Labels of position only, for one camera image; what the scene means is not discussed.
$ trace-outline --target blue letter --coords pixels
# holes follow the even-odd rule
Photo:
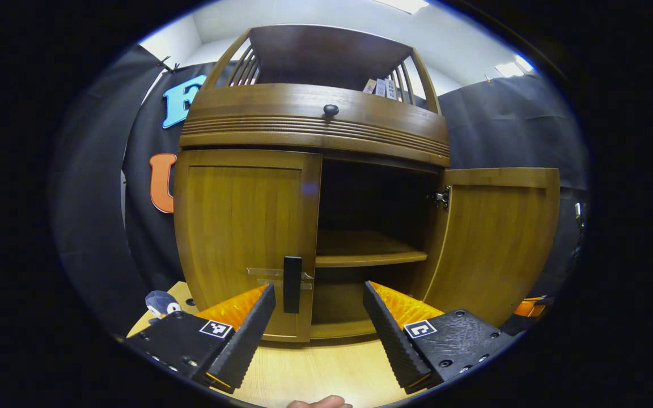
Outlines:
[[[163,121],[163,129],[185,121],[188,116],[186,101],[193,103],[196,93],[200,86],[205,82],[205,75],[198,75],[192,80],[187,80],[180,85],[176,85],[170,90],[163,93],[166,98],[166,119]]]

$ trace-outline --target cabinet door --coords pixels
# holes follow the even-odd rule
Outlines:
[[[446,170],[448,209],[436,229],[425,302],[444,312],[466,308],[495,327],[531,290],[551,250],[559,212],[555,168]]]
[[[176,163],[174,220],[186,283],[199,310],[274,282],[264,339],[308,341],[321,155],[190,150]],[[283,258],[302,259],[299,312],[283,311]]]

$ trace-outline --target finger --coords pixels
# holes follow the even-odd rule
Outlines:
[[[291,401],[286,408],[311,408],[311,405],[305,403],[304,401]]]
[[[323,398],[319,402],[312,403],[313,408],[339,408],[344,405],[344,398],[339,397],[338,395],[329,395],[327,398]]]

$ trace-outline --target table surface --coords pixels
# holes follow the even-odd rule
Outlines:
[[[199,312],[186,304],[191,295],[185,282],[176,283],[168,293],[184,312]],[[143,314],[128,337],[147,328],[149,318],[150,312]],[[285,408],[293,400],[314,402],[331,394],[354,408],[367,408],[417,395],[407,396],[399,387],[376,335],[311,343],[261,341],[241,388],[224,394],[269,408]]]

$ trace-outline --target stuffed toy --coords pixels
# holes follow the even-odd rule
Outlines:
[[[150,313],[155,316],[155,318],[147,321],[151,325],[158,322],[161,318],[170,315],[170,313],[182,310],[181,305],[178,304],[178,300],[168,292],[163,292],[163,290],[153,290],[153,292],[147,294],[145,296],[145,305],[150,310]]]

